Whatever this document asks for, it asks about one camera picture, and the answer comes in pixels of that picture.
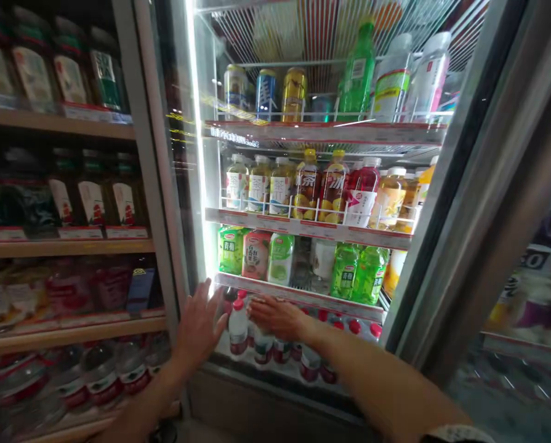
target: white bottle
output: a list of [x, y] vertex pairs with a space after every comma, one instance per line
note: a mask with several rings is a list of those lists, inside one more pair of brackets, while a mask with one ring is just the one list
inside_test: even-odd
[[427, 40], [423, 46], [423, 57], [413, 74], [405, 106], [411, 115], [423, 113], [414, 115], [413, 122], [433, 121], [433, 116], [426, 113], [437, 111], [440, 105], [441, 91], [448, 72], [448, 47], [451, 39], [450, 32], [441, 32]]
[[370, 112], [370, 118], [375, 118], [376, 122], [400, 121], [397, 114], [403, 111], [411, 80], [411, 42], [412, 37], [408, 33], [394, 37], [386, 56], [376, 66], [379, 77]]
[[244, 302], [237, 300], [232, 303], [232, 313], [228, 319], [228, 333], [230, 334], [230, 352], [232, 355], [242, 355], [247, 347], [249, 320], [244, 310]]

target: refrigerator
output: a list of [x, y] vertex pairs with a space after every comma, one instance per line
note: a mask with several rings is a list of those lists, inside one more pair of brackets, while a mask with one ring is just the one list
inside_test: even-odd
[[[551, 217], [551, 2], [113, 9], [177, 312], [207, 277], [225, 287], [226, 312], [280, 297], [395, 353], [495, 439], [551, 441], [549, 329], [545, 320], [523, 335], [513, 319], [532, 300], [521, 295], [527, 271], [514, 273], [520, 257], [525, 268], [546, 260], [551, 286], [551, 240], [533, 243]], [[300, 184], [307, 164], [320, 192]], [[377, 185], [358, 189], [366, 169]], [[372, 207], [360, 189], [376, 193]], [[378, 267], [365, 264], [370, 253]], [[361, 265], [382, 282], [379, 295], [356, 295]], [[516, 314], [486, 327], [512, 294]], [[372, 438], [331, 372], [253, 325], [242, 341], [226, 331], [188, 384], [183, 413], [241, 437]], [[543, 395], [527, 394], [536, 386]], [[529, 426], [537, 410], [545, 418]]]

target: juice box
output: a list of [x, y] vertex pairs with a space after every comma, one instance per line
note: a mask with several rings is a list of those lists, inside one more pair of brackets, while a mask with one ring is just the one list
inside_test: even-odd
[[266, 280], [271, 233], [254, 229], [244, 236], [243, 277]]
[[219, 270], [228, 274], [240, 275], [243, 270], [243, 237], [246, 229], [242, 226], [223, 225], [218, 232]]

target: iced tea bottle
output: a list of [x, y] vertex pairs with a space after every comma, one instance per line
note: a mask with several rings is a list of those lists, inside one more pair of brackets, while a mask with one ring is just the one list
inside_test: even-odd
[[320, 171], [316, 164], [316, 151], [307, 148], [304, 151], [304, 161], [296, 169], [296, 192], [292, 217], [314, 220], [319, 193]]
[[349, 168], [343, 161], [344, 150], [334, 150], [330, 163], [326, 166], [320, 182], [319, 222], [343, 223], [343, 215], [335, 212], [345, 210], [345, 188]]

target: blue can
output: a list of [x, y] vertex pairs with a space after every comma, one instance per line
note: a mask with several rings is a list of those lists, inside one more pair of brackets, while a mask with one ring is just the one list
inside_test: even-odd
[[276, 112], [275, 106], [275, 71], [262, 69], [257, 77], [257, 118], [271, 121], [273, 118], [269, 112]]

